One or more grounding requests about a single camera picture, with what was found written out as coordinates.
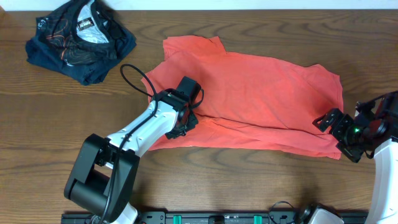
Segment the orange red t-shirt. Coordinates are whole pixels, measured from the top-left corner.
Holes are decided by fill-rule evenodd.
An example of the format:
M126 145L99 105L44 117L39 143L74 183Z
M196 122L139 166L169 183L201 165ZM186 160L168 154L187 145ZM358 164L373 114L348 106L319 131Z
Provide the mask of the orange red t-shirt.
M220 38L169 37L164 61L147 73L148 92L197 81L198 124L177 139L160 138L155 149L213 147L284 151L339 159L332 135L314 120L343 107L338 75L319 64L302 67L272 57L228 52Z

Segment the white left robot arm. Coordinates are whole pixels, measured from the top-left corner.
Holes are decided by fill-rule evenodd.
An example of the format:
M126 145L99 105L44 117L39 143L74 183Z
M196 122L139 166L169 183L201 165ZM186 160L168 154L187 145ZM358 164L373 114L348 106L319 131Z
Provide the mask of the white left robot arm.
M196 98L203 90L167 89L154 94L146 110L121 130L88 136L64 188L65 198L97 217L97 223L134 223L130 204L141 157L161 137L175 139L193 129Z

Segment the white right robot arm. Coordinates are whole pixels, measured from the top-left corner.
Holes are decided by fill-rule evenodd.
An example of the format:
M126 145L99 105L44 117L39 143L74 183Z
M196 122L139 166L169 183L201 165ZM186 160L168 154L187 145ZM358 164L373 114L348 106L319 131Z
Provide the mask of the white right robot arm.
M357 107L354 118L335 108L314 125L338 140L336 147L357 163L363 154L375 161L376 175L371 208L365 213L338 215L322 205L310 205L297 223L397 223L397 113L380 106Z

